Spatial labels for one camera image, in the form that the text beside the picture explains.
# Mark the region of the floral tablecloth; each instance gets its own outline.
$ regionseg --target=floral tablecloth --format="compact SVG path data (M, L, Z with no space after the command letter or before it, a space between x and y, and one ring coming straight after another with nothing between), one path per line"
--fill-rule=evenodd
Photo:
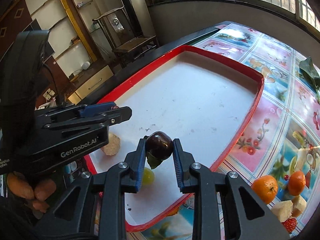
M299 71L299 62L306 57L273 37L237 24L225 26L194 46L232 58L265 77L258 107L218 172L237 171L248 184L260 176L272 175L279 185L277 196L269 205L272 207L292 198L286 190L288 178L296 170L303 171L306 186L301 196L307 201L307 208L298 217L292 233L297 235L320 201L320 105L315 91ZM177 214L146 231L129 233L128 237L191 239L192 225L193 199L190 198ZM224 239L222 212L220 227L221 239Z

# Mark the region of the black cable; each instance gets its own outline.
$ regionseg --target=black cable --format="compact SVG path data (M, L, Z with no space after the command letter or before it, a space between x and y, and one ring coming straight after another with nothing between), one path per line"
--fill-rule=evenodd
M54 80L54 77L53 77L53 74L52 74L52 71L51 71L51 69L50 69L50 67L46 64L46 63L43 63L43 66L49 71L49 73L50 73L50 75L51 75L51 77L52 77L52 80L53 80L53 84L54 84L54 87L55 87L55 89L56 89L56 92L57 92L57 96L56 96L56 103L57 103L57 105L60 105L60 104L62 104L63 103L63 99L60 97L60 95L59 95L59 91L58 91L58 88L57 88L57 85L56 85L56 82L55 82L55 80Z

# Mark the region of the wooden shelf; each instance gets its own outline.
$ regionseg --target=wooden shelf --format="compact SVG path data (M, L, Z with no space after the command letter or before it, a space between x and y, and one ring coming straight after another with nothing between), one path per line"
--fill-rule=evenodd
M57 25L59 25L61 22L63 22L65 19L68 18L68 15L66 15L65 17L63 17L61 20L58 20L54 25L52 25L49 29L49 31L51 31L54 27L56 27Z
M93 1L90 0L90 1L88 1L88 2L85 2L83 5L81 5L80 7L77 7L77 8L80 9L80 8L84 7L85 5L90 4L90 3L92 3L92 2L93 2Z
M41 5L37 10L35 10L32 14L30 14L30 16L32 17L37 11L39 11L42 7L44 7L46 4L48 4L49 2L51 2L52 0L47 0L43 3L43 5Z
M59 58L61 58L64 54L66 54L71 48L73 48L76 44L80 43L81 40L77 40L75 41L75 43L71 44L66 50L64 50L63 52L61 52L56 58L55 60L57 61Z

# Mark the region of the red tray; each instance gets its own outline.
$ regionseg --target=red tray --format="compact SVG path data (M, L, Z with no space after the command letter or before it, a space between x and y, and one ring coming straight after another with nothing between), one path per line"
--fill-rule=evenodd
M129 106L132 117L110 127L121 139L119 153L87 155L89 171L107 171L136 149L139 138L157 130L179 138L185 151L215 171L250 121L263 86L260 73L235 60L192 46L173 49L99 101ZM189 197L179 192L173 160L154 173L153 185L125 195L129 232L149 228Z

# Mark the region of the finger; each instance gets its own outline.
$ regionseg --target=finger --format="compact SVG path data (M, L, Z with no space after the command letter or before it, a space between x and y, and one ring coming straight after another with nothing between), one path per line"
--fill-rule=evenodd
M52 179L42 180L35 188L35 197L40 201L45 201L56 189L57 185Z
M47 208L49 208L49 205L46 202L40 201L40 200L34 200L32 203L33 207L36 210L46 210Z
M13 194L26 199L34 199L35 195L32 187L23 179L20 179L12 172L7 176L7 184Z

